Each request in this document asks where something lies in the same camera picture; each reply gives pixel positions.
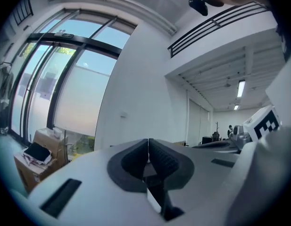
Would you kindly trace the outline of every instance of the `ceiling light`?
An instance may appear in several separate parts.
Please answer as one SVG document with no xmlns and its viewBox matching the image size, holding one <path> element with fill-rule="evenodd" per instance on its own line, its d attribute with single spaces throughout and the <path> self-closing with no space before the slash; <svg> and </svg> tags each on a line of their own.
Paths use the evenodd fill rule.
<svg viewBox="0 0 291 226">
<path fill-rule="evenodd" d="M 243 95 L 243 91 L 245 88 L 245 80 L 239 81 L 239 91 L 238 91 L 238 96 L 237 97 L 241 97 Z"/>
</svg>

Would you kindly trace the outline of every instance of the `tree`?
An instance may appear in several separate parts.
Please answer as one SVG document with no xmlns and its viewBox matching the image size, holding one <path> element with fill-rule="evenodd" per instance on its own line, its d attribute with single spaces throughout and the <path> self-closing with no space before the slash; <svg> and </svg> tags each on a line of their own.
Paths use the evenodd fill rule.
<svg viewBox="0 0 291 226">
<path fill-rule="evenodd" d="M 28 55 L 32 51 L 32 49 L 33 49 L 33 47 L 34 47 L 35 44 L 36 43 L 29 43 L 28 44 L 28 46 L 26 47 L 26 49 L 24 50 L 24 52 L 21 55 L 24 59 L 27 59 Z"/>
<path fill-rule="evenodd" d="M 73 55 L 75 53 L 75 49 L 60 47 L 56 52 L 66 55 Z"/>
</svg>

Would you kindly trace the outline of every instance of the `cardboard box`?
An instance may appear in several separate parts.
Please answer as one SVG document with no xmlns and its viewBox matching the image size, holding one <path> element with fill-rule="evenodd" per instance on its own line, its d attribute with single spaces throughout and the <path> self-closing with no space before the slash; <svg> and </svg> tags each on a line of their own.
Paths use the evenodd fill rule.
<svg viewBox="0 0 291 226">
<path fill-rule="evenodd" d="M 33 142 L 36 142 L 37 144 L 50 150 L 52 152 L 52 157 L 57 159 L 59 168 L 66 165 L 67 156 L 65 153 L 64 145 L 67 143 L 67 137 L 64 143 L 63 135 L 61 135 L 61 137 L 58 139 L 54 136 L 53 130 L 44 128 L 35 132 Z"/>
<path fill-rule="evenodd" d="M 28 193 L 47 176 L 58 170 L 56 159 L 52 159 L 47 165 L 34 165 L 32 163 L 28 165 L 22 153 L 17 153 L 14 155 L 14 161 Z"/>
<path fill-rule="evenodd" d="M 174 142 L 173 144 L 185 146 L 186 145 L 186 141 Z"/>
</svg>

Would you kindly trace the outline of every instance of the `black railing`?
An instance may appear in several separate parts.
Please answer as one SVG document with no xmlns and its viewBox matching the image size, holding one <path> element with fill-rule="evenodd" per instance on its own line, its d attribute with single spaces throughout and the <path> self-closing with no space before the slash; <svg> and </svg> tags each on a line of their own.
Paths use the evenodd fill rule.
<svg viewBox="0 0 291 226">
<path fill-rule="evenodd" d="M 33 16 L 30 0 L 21 0 L 13 10 L 13 17 L 18 26 L 30 15 Z"/>
<path fill-rule="evenodd" d="M 266 11 L 268 11 L 268 9 L 265 6 L 256 2 L 250 2 L 242 6 L 233 6 L 226 9 L 194 27 L 169 46 L 168 49 L 170 50 L 171 58 L 215 30 L 223 28 L 243 18 Z"/>
</svg>

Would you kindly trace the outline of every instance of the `floor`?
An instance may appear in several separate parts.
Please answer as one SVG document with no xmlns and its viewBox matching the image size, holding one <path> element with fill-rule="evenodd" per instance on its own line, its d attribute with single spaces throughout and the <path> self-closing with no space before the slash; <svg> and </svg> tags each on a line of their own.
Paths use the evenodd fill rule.
<svg viewBox="0 0 291 226">
<path fill-rule="evenodd" d="M 18 143 L 12 136 L 0 136 L 0 176 L 7 188 L 12 188 L 27 196 L 24 184 L 17 172 L 13 155 L 22 151 L 25 146 Z"/>
</svg>

